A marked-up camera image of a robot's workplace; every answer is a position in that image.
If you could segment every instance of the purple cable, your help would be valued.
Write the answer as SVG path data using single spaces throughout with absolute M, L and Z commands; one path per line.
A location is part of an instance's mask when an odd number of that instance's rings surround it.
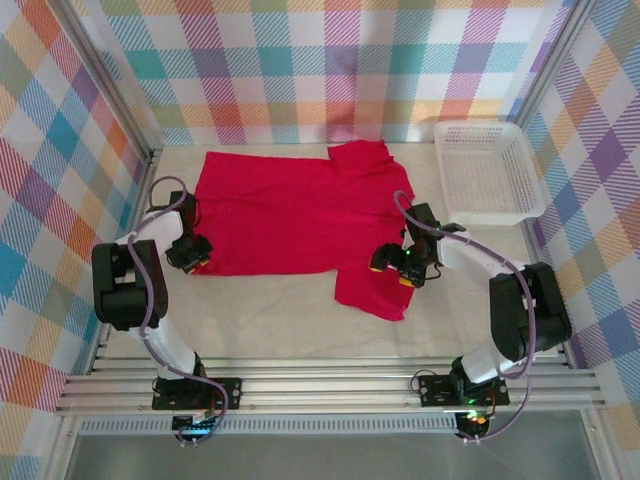
M 520 408 L 518 408 L 518 410 L 516 410 L 516 413 L 514 413 L 513 417 L 511 417 L 511 419 L 505 425 L 500 427 L 495 432 L 490 433 L 489 435 L 486 435 L 486 436 L 482 437 L 482 440 L 489 440 L 491 438 L 494 438 L 494 437 L 500 435 L 502 432 L 507 430 L 511 425 L 513 425 L 513 423 L 516 421 L 516 419 L 522 413 L 522 411 L 524 409 L 524 406 L 527 404 L 527 401 L 529 400 L 529 395 L 531 394 L 531 382 L 530 382 L 529 378 L 527 377 L 527 374 L 529 373 L 529 369 L 531 368 L 531 365 L 533 364 L 533 360 L 534 360 L 534 357 L 535 357 L 535 345 L 536 345 L 537 333 L 536 333 L 535 308 L 534 308 L 534 305 L 533 305 L 533 297 L 531 296 L 531 290 L 529 289 L 529 284 L 527 283 L 527 280 L 524 278 L 522 273 L 520 273 L 520 270 L 518 270 L 518 268 L 513 263 L 511 263 L 509 260 L 507 260 L 505 257 L 500 255 L 499 253 L 494 252 L 490 248 L 485 247 L 481 243 L 478 243 L 478 242 L 476 242 L 475 240 L 473 240 L 471 238 L 463 237 L 461 235 L 456 235 L 455 233 L 445 232 L 444 230 L 439 230 L 437 228 L 430 227 L 429 225 L 425 225 L 424 223 L 419 222 L 418 220 L 413 218 L 409 213 L 407 213 L 407 211 L 400 204 L 400 196 L 404 197 L 404 199 L 409 203 L 409 206 L 411 206 L 411 199 L 402 190 L 397 190 L 393 194 L 393 200 L 394 200 L 394 202 L 396 204 L 396 207 L 398 207 L 398 210 L 400 211 L 400 213 L 402 213 L 402 216 L 407 221 L 413 223 L 415 226 L 417 226 L 419 228 L 422 228 L 423 230 L 426 230 L 429 233 L 432 233 L 432 234 L 435 234 L 435 235 L 441 234 L 441 235 L 443 235 L 445 237 L 451 238 L 453 240 L 457 240 L 459 242 L 462 242 L 464 244 L 471 245 L 472 247 L 477 248 L 478 250 L 480 250 L 485 255 L 489 256 L 490 258 L 493 258 L 494 260 L 497 260 L 502 265 L 504 265 L 509 270 L 511 270 L 515 274 L 516 278 L 518 279 L 518 282 L 520 283 L 520 286 L 522 287 L 522 291 L 524 293 L 524 297 L 525 297 L 525 299 L 527 301 L 527 313 L 529 315 L 529 352 L 527 353 L 527 360 L 524 363 L 524 367 L 522 367 L 522 370 L 520 370 L 519 372 L 515 372 L 515 373 L 498 372 L 498 373 L 501 374 L 503 377 L 508 378 L 510 380 L 519 380 L 519 379 L 522 379 L 522 378 L 526 378 L 526 380 L 527 380 L 527 388 L 526 388 L 526 392 L 525 392 L 525 395 L 524 395 L 524 400 L 522 401 L 522 404 L 520 405 Z M 466 437 L 468 439 L 471 439 L 471 440 L 476 440 L 478 443 L 480 443 L 480 439 L 479 438 L 474 438 L 474 437 L 471 437 L 469 435 L 466 435 Z
M 222 423 L 222 420 L 224 419 L 225 415 L 227 414 L 227 410 L 229 408 L 229 396 L 227 395 L 227 391 L 219 383 L 217 383 L 217 382 L 215 382 L 215 381 L 213 381 L 213 380 L 211 380 L 209 378 L 197 377 L 196 375 L 193 375 L 193 374 L 191 374 L 189 372 L 183 372 L 181 370 L 178 370 L 177 368 L 172 367 L 167 362 L 165 362 L 165 360 L 160 355 L 158 355 L 158 353 L 153 349 L 153 346 L 151 345 L 151 342 L 149 342 L 145 331 L 146 331 L 147 327 L 149 326 L 149 322 L 151 321 L 151 314 L 153 313 L 153 303 L 154 303 L 155 292 L 153 291 L 153 285 L 151 283 L 151 277 L 149 277 L 149 272 L 147 272 L 147 269 L 145 268 L 144 264 L 140 260 L 140 257 L 138 256 L 138 254 L 136 253 L 135 249 L 133 248 L 133 242 L 136 239 L 136 237 L 138 236 L 138 232 L 140 230 L 142 230 L 149 223 L 151 223 L 152 221 L 154 221 L 157 218 L 161 217 L 162 215 L 164 215 L 164 214 L 174 210 L 175 208 L 179 207 L 182 204 L 182 202 L 184 202 L 184 200 L 187 198 L 187 186 L 182 181 L 182 179 L 180 179 L 178 177 L 175 177 L 173 175 L 168 175 L 166 177 L 161 177 L 161 178 L 157 179 L 156 181 L 154 181 L 151 184 L 151 187 L 149 189 L 149 203 L 151 205 L 152 205 L 152 203 L 151 203 L 151 195 L 153 193 L 153 189 L 156 187 L 156 185 L 158 183 L 163 182 L 165 180 L 175 180 L 175 181 L 177 181 L 180 184 L 180 186 L 182 187 L 182 195 L 180 196 L 178 201 L 176 201 L 175 203 L 172 203 L 171 205 L 169 205 L 168 207 L 164 208 L 160 212 L 155 213 L 155 214 L 151 215 L 150 217 L 146 218 L 145 220 L 143 220 L 136 227 L 136 229 L 133 232 L 131 232 L 131 234 L 129 235 L 129 238 L 127 239 L 127 248 L 129 249 L 129 253 L 131 254 L 131 258 L 133 259 L 133 263 L 135 263 L 136 267 L 138 267 L 138 270 L 140 271 L 140 274 L 142 275 L 142 278 L 144 279 L 145 286 L 147 287 L 147 309 L 146 309 L 146 311 L 144 313 L 144 320 L 142 321 L 142 325 L 140 326 L 140 337 L 142 337 L 142 342 L 144 343 L 144 346 L 147 348 L 147 351 L 149 352 L 149 355 L 151 355 L 151 357 L 156 361 L 156 363 L 158 365 L 160 365 L 161 367 L 165 368 L 167 371 L 173 373 L 174 375 L 179 375 L 179 376 L 181 376 L 183 378 L 186 378 L 188 380 L 195 380 L 197 382 L 202 382 L 202 383 L 205 383 L 207 385 L 211 385 L 212 387 L 216 388 L 217 390 L 219 390 L 222 393 L 222 397 L 224 399 L 223 406 L 222 406 L 222 411 L 220 412 L 220 415 L 218 416 L 214 427 L 207 434 L 203 435 L 202 437 L 200 437 L 197 440 L 194 439 L 192 441 L 193 445 L 197 447 L 202 442 L 204 442 L 204 441 L 208 440 L 209 438 L 211 438 L 213 436 L 214 432 L 219 428 L 219 426 Z M 178 430 L 178 440 L 180 440 L 181 446 L 184 446 L 187 443 L 187 441 L 182 436 L 182 432 L 183 431 L 184 431 L 184 428 L 181 428 L 180 430 Z

